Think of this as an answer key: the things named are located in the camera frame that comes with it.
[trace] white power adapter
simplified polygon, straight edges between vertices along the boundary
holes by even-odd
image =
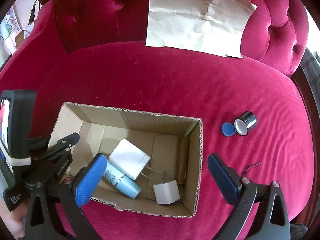
[[[158,204],[171,204],[180,199],[178,184],[176,180],[154,184],[156,201]]]
[[[109,161],[133,180],[136,180],[140,174],[149,178],[141,172],[145,167],[154,171],[147,166],[150,159],[149,155],[126,139],[121,140],[109,156]]]

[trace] thin wire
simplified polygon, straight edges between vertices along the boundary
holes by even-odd
[[[254,166],[258,166],[258,165],[260,165],[262,162],[259,162],[259,163],[255,163],[255,164],[252,164],[252,165],[250,165],[245,171],[244,171],[244,173],[242,174],[242,178],[247,174],[247,172],[248,172],[248,170],[250,169],[250,168],[252,168],[252,167],[254,167]]]

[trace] crumpled paper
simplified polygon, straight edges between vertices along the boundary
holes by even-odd
[[[246,0],[150,0],[146,46],[241,57],[242,34],[256,8]]]

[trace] charger prong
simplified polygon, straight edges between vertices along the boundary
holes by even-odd
[[[148,166],[146,166],[146,168],[148,168],[149,170],[152,170],[153,172],[156,172],[154,169],[152,169],[152,168],[150,168]]]
[[[147,175],[140,173],[142,176],[145,176],[146,178],[150,179]]]

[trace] hand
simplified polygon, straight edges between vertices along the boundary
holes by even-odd
[[[0,216],[16,239],[24,236],[23,218],[27,215],[28,204],[28,200],[25,200],[14,211],[10,212],[0,197]]]

